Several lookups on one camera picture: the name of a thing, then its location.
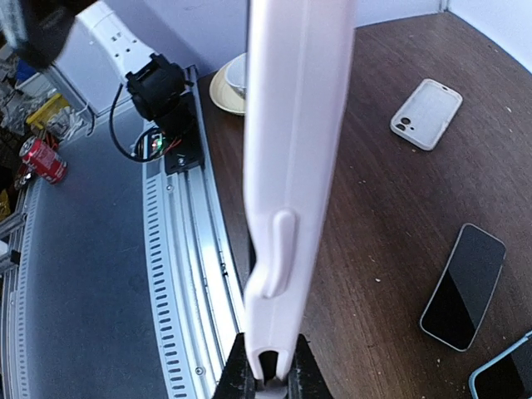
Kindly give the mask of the pinkish beige phone case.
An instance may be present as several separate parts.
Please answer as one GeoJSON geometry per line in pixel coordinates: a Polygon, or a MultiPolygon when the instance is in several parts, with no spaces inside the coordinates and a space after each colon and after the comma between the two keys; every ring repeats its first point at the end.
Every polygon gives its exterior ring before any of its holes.
{"type": "Polygon", "coordinates": [[[244,345],[257,397],[284,398],[328,208],[352,67],[352,1],[253,1],[244,209],[256,265],[244,345]]]}

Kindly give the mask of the dark phone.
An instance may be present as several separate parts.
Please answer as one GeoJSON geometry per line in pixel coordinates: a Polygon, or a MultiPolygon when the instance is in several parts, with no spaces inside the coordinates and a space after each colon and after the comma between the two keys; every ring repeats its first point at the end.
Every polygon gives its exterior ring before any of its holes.
{"type": "MultiPolygon", "coordinates": [[[[250,16],[249,16],[249,11],[250,11],[250,1],[248,1],[248,11],[247,11],[247,33],[246,33],[246,36],[249,35],[249,25],[250,25],[250,16]]],[[[248,233],[248,250],[249,250],[249,274],[251,274],[253,271],[254,271],[254,268],[255,268],[255,265],[256,265],[256,262],[257,262],[257,259],[256,259],[256,250],[255,250],[255,247],[254,247],[254,241],[253,241],[253,238],[252,238],[252,235],[250,233],[250,230],[247,229],[247,233],[248,233]]]]}

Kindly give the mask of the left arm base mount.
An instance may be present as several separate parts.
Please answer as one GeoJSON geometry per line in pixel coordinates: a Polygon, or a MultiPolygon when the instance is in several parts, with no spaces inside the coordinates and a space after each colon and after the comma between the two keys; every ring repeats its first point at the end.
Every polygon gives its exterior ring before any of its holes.
{"type": "Polygon", "coordinates": [[[182,173],[204,163],[194,83],[173,65],[166,74],[159,66],[138,72],[128,90],[137,112],[153,124],[140,135],[132,154],[164,161],[165,173],[182,173]]]}

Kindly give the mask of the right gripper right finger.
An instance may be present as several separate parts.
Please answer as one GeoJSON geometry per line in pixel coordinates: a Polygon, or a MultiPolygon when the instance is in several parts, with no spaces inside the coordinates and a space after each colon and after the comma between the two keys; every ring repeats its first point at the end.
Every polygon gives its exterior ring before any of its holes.
{"type": "Polygon", "coordinates": [[[290,399],[332,399],[327,383],[304,335],[299,334],[288,374],[290,399]]]}

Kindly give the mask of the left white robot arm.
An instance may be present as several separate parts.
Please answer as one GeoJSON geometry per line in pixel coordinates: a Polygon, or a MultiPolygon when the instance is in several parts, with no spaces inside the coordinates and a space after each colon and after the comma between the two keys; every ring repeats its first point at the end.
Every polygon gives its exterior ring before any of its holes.
{"type": "Polygon", "coordinates": [[[102,1],[2,1],[1,30],[8,45],[30,66],[45,71],[60,56],[74,23],[113,63],[138,113],[168,132],[185,121],[183,69],[137,38],[102,1]]]}

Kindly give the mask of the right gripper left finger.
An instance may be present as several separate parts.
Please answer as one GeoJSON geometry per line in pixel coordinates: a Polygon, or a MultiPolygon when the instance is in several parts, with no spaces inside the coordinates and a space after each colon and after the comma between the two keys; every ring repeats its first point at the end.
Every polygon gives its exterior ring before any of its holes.
{"type": "Polygon", "coordinates": [[[212,398],[254,399],[254,375],[245,351],[243,332],[239,332],[235,337],[212,398]]]}

